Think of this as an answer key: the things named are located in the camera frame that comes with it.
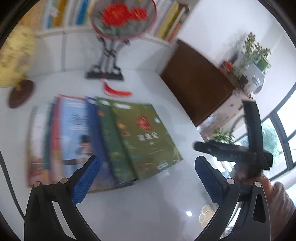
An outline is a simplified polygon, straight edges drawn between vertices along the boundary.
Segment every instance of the yellow textured object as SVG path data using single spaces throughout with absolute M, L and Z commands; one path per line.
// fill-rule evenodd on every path
M 0 87 L 15 86 L 28 71 L 35 52 L 35 35 L 28 27 L 16 26 L 0 49 Z

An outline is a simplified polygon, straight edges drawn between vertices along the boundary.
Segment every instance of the silver screw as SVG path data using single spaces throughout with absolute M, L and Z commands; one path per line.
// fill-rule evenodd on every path
M 259 187 L 261 187 L 261 183 L 260 182 L 255 182 L 255 186 L 259 188 Z
M 68 178 L 63 177 L 63 178 L 60 180 L 60 183 L 65 184 L 65 183 L 67 183 L 67 181 L 68 181 Z
M 39 187 L 39 185 L 40 185 L 40 182 L 39 181 L 34 182 L 34 184 L 33 184 L 34 187 Z
M 234 184 L 234 180 L 233 180 L 232 178 L 228 178 L 228 179 L 227 179 L 227 182 L 228 182 L 229 184 Z

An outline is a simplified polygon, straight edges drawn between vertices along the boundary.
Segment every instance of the window frame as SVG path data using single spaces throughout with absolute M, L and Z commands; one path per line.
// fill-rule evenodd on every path
M 279 137 L 279 141 L 281 143 L 281 146 L 283 148 L 283 153 L 284 153 L 285 160 L 286 160 L 286 165 L 287 165 L 287 168 L 285 170 L 283 170 L 279 174 L 275 175 L 270 180 L 274 180 L 274 179 L 278 178 L 279 176 L 281 176 L 284 173 L 292 170 L 296 166 L 296 162 L 293 163 L 291 149 L 290 149 L 290 145 L 289 145 L 289 141 L 296 135 L 296 129 L 289 136 L 287 136 L 286 131 L 284 129 L 284 126 L 283 126 L 283 124 L 282 124 L 282 122 L 281 122 L 281 120 L 280 120 L 280 118 L 279 118 L 279 116 L 277 114 L 277 112 L 288 101 L 288 99 L 292 96 L 292 94 L 295 92 L 295 90 L 296 90 L 296 83 L 292 86 L 292 88 L 287 93 L 287 95 L 282 99 L 282 101 L 261 121 L 261 123 L 263 123 L 268 118 L 271 120 L 271 122 L 272 122 L 272 124 L 273 124 L 273 126 L 274 126 L 274 128 L 276 130 L 276 133 L 277 133 L 277 135 Z M 235 140 L 235 142 L 241 140 L 246 135 L 247 135 L 247 133 L 240 136 L 239 138 L 237 138 Z

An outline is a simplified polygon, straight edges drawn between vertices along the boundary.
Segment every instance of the white desk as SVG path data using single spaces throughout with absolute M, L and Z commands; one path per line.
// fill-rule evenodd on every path
M 201 209 L 211 203 L 194 169 L 201 153 L 192 149 L 192 143 L 201 141 L 201 136 L 154 71 L 123 70 L 123 74 L 125 82 L 110 82 L 110 86 L 131 91 L 133 95 L 126 101 L 152 103 L 184 160 L 131 187 L 87 194 L 77 207 L 102 241 L 193 241 L 202 231 L 198 222 Z M 71 71 L 35 77 L 34 95 L 15 110 L 6 105 L 9 91 L 0 89 L 0 150 L 24 212 L 30 194 L 25 178 L 25 144 L 32 107 L 53 101 L 59 93 L 106 97 L 100 81 L 85 80 L 83 76 L 83 71 Z M 214 165 L 212 158 L 206 157 Z M 0 211 L 23 240 L 24 222 L 0 172 Z M 73 236 L 58 209 L 57 214 L 66 234 Z

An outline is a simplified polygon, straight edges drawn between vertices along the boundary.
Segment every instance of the brown wooden panel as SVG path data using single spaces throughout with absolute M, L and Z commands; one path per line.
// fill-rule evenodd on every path
M 231 95 L 234 86 L 205 57 L 182 41 L 161 78 L 195 126 Z

